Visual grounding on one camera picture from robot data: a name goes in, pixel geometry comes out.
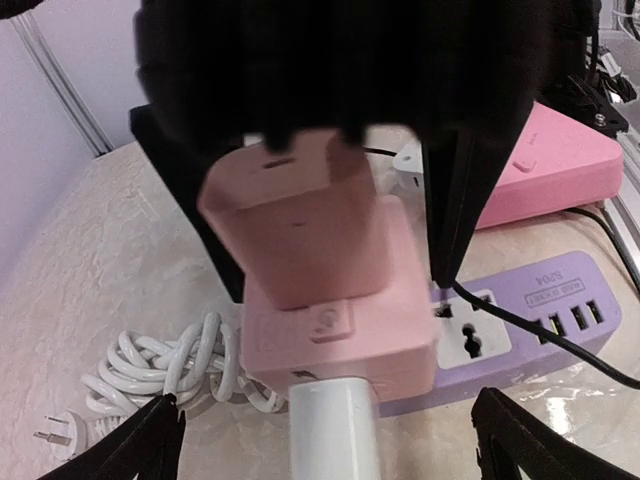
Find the small pink white charger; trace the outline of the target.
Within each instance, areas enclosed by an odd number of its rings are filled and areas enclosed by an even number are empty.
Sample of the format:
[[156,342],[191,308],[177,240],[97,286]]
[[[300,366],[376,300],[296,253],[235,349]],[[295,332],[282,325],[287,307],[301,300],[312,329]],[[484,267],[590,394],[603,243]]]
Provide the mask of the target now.
[[369,161],[336,130],[299,133],[283,153],[257,143],[223,156],[209,169],[198,206],[278,309],[369,295],[389,282]]

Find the white plug adapter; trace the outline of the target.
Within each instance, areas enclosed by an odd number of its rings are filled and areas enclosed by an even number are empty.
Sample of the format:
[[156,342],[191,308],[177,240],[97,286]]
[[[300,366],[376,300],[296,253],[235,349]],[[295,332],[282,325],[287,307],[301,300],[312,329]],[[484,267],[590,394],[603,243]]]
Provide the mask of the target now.
[[422,146],[419,141],[406,143],[393,157],[392,165],[404,189],[424,192]]

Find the pink triangular power strip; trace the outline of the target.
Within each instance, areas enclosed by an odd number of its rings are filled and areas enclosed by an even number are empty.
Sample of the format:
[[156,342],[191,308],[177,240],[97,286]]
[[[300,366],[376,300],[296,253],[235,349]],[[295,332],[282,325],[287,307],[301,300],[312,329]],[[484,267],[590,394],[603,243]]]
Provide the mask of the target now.
[[610,199],[623,158],[616,140],[536,103],[476,228]]

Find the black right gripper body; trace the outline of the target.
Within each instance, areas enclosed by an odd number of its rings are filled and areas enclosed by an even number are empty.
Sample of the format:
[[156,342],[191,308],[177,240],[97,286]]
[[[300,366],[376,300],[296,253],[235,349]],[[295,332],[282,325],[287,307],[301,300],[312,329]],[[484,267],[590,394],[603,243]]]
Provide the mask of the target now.
[[172,140],[209,154],[244,134],[276,150],[376,124],[434,143],[514,140],[555,40],[591,34],[596,1],[145,1],[137,75]]

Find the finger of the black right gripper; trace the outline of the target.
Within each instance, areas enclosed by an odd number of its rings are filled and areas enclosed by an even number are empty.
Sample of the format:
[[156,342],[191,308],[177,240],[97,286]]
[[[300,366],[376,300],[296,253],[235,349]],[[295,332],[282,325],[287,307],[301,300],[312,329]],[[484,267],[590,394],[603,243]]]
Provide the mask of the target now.
[[163,132],[149,105],[129,111],[130,130],[162,182],[177,202],[206,249],[231,300],[244,300],[245,274],[197,208],[206,174],[215,160],[240,147],[224,143],[211,158],[195,154]]
[[473,130],[424,129],[422,166],[432,280],[453,286],[479,218],[524,126],[497,137]]

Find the pink cube socket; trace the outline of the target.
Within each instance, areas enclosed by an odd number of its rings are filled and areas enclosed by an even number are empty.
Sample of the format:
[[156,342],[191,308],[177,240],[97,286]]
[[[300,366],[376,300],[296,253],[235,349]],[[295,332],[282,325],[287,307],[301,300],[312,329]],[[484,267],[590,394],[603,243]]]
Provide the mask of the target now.
[[280,395],[312,380],[358,377],[380,402],[427,394],[435,379],[441,327],[432,314],[425,268],[401,200],[378,202],[390,234],[385,289],[293,311],[275,309],[253,280],[245,284],[240,364]]

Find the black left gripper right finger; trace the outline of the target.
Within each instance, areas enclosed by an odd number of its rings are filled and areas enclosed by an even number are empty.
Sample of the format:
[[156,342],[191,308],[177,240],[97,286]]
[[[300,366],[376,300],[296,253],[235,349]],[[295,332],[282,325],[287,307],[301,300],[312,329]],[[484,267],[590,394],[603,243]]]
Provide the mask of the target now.
[[471,418],[483,479],[633,479],[554,432],[496,388],[483,388]]

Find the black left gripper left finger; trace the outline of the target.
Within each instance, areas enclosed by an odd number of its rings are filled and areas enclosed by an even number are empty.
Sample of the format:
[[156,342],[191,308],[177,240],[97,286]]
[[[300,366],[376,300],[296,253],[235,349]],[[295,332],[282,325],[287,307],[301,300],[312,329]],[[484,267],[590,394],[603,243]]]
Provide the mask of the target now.
[[178,477],[186,417],[172,394],[154,397],[129,417],[86,421],[66,411],[51,420],[51,431],[34,436],[49,443],[63,464],[45,479]]

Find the purple power strip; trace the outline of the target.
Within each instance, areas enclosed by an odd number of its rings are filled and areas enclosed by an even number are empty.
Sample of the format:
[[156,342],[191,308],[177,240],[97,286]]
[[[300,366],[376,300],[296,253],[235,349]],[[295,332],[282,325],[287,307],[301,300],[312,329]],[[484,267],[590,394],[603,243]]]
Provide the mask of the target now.
[[[465,283],[475,296],[598,353],[620,326],[618,300],[595,260],[573,251]],[[432,288],[442,336],[433,389],[387,402],[390,417],[476,396],[484,387],[506,388],[569,367],[576,358],[461,299]]]

